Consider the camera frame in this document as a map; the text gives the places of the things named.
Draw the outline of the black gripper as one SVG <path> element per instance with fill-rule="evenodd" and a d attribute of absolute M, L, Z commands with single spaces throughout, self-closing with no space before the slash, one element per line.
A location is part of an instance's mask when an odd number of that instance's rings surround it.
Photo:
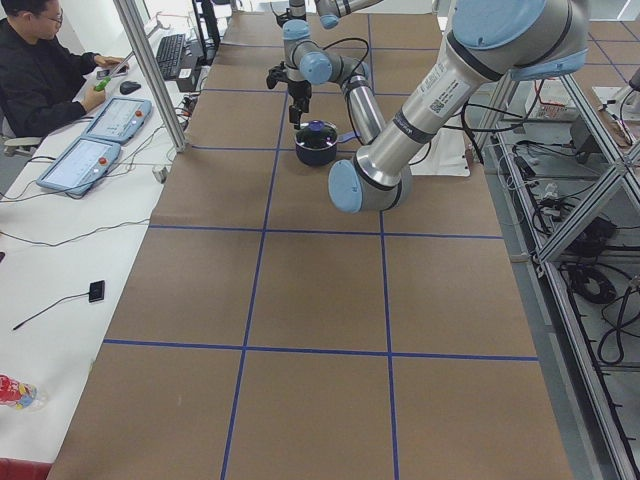
<path fill-rule="evenodd" d="M 289 123 L 294 128 L 301 125 L 301 113 L 308 113 L 310 100 L 312 97 L 312 86 L 306 81 L 290 81 L 288 83 L 288 93 L 293 100 L 288 108 Z"/>

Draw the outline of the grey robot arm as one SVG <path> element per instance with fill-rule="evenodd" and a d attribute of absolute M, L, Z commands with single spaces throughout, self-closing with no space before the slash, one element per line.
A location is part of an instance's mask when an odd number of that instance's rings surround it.
<path fill-rule="evenodd" d="M 341 18 L 354 12 L 364 10 L 381 3 L 381 0 L 315 0 L 316 13 L 325 29 L 336 27 Z M 277 24 L 283 28 L 290 20 L 306 20 L 306 2 L 303 0 L 289 0 L 288 6 L 282 13 L 273 11 Z"/>
<path fill-rule="evenodd" d="M 334 206 L 357 213 L 403 203 L 411 191 L 411 160 L 480 86 L 505 75 L 515 81 L 559 77 L 584 65 L 590 13 L 587 1 L 456 2 L 435 65 L 385 121 L 363 63 L 319 47 L 303 2 L 291 2 L 279 21 L 284 61 L 277 71 L 294 99 L 292 121 L 308 112 L 312 86 L 335 83 L 364 143 L 330 170 Z"/>

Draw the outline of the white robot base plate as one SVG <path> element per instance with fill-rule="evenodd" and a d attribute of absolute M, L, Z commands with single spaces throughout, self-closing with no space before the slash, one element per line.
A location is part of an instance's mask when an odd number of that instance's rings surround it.
<path fill-rule="evenodd" d="M 431 142 L 423 146 L 410 160 L 411 173 L 416 176 L 468 177 L 464 133 L 441 129 Z"/>

